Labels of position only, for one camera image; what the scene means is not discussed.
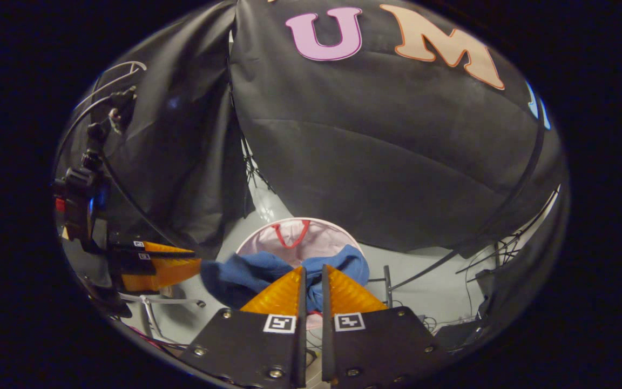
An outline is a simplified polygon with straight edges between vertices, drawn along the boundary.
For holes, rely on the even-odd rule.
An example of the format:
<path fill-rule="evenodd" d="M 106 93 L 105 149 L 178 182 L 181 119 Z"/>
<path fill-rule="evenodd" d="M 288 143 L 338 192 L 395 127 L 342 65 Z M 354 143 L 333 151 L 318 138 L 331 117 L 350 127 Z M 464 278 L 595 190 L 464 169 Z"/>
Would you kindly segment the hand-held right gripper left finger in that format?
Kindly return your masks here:
<path fill-rule="evenodd" d="M 240 310 L 219 310 L 180 360 L 222 387 L 304 387 L 305 292 L 306 270 L 297 267 Z"/>

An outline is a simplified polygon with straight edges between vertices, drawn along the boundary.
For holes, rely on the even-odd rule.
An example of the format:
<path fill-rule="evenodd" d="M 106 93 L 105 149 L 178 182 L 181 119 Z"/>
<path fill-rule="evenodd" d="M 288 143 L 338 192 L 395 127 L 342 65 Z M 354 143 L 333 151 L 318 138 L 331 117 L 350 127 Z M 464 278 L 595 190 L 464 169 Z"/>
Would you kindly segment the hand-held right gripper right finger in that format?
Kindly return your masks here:
<path fill-rule="evenodd" d="M 387 307 L 328 264 L 322 287 L 322 379 L 331 386 L 412 386 L 450 363 L 410 308 Z"/>

